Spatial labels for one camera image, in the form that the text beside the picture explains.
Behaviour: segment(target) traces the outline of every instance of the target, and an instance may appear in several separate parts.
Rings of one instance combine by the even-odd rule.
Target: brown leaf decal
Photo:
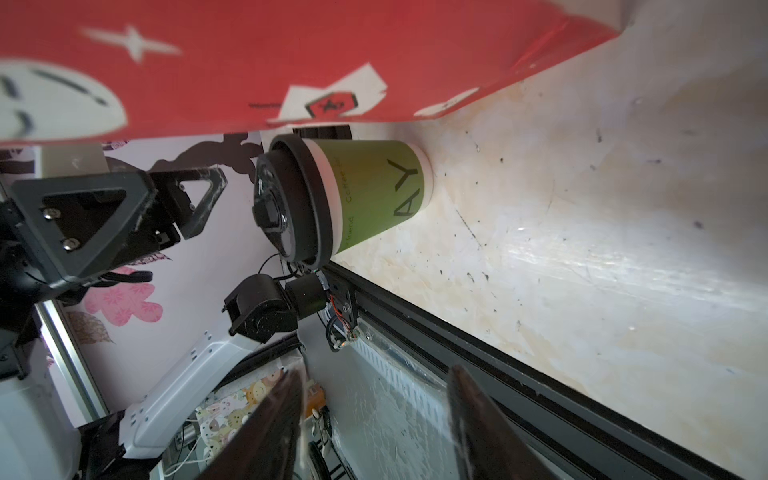
[[[173,260],[168,255],[162,252],[150,253],[149,255],[126,263],[126,265],[146,265],[147,263],[157,262],[158,260]]]
[[[67,312],[67,321],[75,339],[81,345],[98,342],[112,342],[101,320],[86,312]]]

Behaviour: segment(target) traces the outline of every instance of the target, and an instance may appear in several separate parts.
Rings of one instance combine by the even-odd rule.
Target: red wire
[[[339,317],[339,320],[341,320],[341,323],[344,325],[344,328],[347,332],[352,332],[352,329],[349,328],[349,324],[344,320],[344,317],[339,312],[339,309],[336,308],[336,303],[333,301],[333,295],[331,295],[331,306],[333,307],[333,311],[336,312],[336,316]]]

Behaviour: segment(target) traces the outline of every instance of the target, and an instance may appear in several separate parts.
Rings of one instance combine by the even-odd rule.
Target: white marble surface
[[[354,125],[422,146],[435,194],[334,260],[765,478],[767,19],[640,2],[618,39],[445,118]]]

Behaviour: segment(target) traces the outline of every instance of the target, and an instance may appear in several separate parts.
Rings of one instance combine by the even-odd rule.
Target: white cable
[[[200,463],[200,462],[202,462],[202,461],[205,461],[205,460],[207,460],[207,458],[203,458],[202,460],[191,460],[191,461],[187,462],[187,460],[189,460],[190,456],[192,456],[192,452],[194,452],[194,449],[195,449],[195,447],[197,447],[197,443],[198,443],[199,441],[200,441],[200,437],[197,437],[197,440],[195,440],[195,441],[194,441],[194,444],[193,444],[193,445],[190,447],[190,452],[189,452],[189,453],[187,453],[187,456],[186,456],[186,457],[184,457],[184,460],[183,460],[182,462],[178,462],[178,463],[174,463],[173,465],[169,465],[169,466],[168,466],[168,468],[173,468],[173,467],[175,467],[175,468],[174,468],[174,470],[173,470],[172,472],[169,472],[169,471],[166,469],[166,471],[163,473],[163,475],[165,475],[165,476],[167,476],[167,477],[168,477],[168,476],[171,476],[171,475],[173,475],[174,473],[178,472],[178,471],[179,471],[179,469],[180,469],[181,467],[183,467],[183,466],[184,466],[185,464],[187,464],[187,463]]]

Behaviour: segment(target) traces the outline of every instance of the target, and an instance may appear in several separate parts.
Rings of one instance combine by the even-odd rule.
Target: table
[[[444,118],[354,124],[422,146],[435,193],[334,260],[761,478],[767,15],[650,0],[618,39]]]

